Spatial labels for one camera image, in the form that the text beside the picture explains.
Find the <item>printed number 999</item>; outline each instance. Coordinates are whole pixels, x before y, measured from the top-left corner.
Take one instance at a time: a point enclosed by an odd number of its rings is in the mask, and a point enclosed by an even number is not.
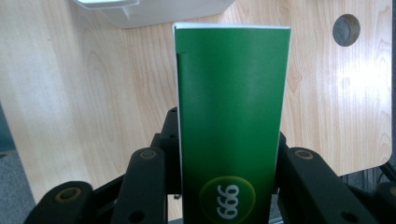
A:
[[[218,197],[219,207],[217,209],[219,216],[224,219],[233,219],[238,215],[236,206],[238,205],[239,188],[236,185],[228,186],[224,191],[221,186],[218,186],[218,192],[221,197]]]

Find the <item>metal screw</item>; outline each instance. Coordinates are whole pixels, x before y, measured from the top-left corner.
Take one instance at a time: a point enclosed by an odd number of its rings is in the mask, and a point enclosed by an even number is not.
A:
[[[312,153],[310,153],[309,151],[306,151],[306,150],[302,150],[302,149],[296,150],[294,152],[294,155],[296,155],[297,157],[304,159],[304,160],[314,159],[314,155],[312,155]]]
[[[69,187],[59,191],[55,196],[57,203],[73,202],[81,194],[81,189],[78,187]]]
[[[140,153],[140,157],[149,160],[157,156],[157,153],[151,149],[144,150],[142,153]]]

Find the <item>green box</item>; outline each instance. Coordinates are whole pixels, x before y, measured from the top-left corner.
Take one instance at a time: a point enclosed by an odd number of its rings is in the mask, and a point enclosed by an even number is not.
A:
[[[267,222],[290,28],[174,29],[184,223]]]

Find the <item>wood grain surface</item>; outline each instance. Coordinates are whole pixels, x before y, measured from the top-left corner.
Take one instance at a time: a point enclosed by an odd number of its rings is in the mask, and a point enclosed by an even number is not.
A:
[[[332,37],[344,14],[361,25],[350,47]],[[390,0],[236,0],[191,21],[290,26],[288,145],[339,175],[389,159]],[[0,101],[36,201],[69,180],[97,188],[123,174],[177,105],[171,23],[120,29],[71,0],[4,0],[0,50]]]

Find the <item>white object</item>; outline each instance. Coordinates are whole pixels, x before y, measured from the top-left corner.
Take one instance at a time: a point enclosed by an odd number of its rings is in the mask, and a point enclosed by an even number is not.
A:
[[[224,11],[234,0],[74,0],[100,10],[117,26],[135,28],[204,17]]]

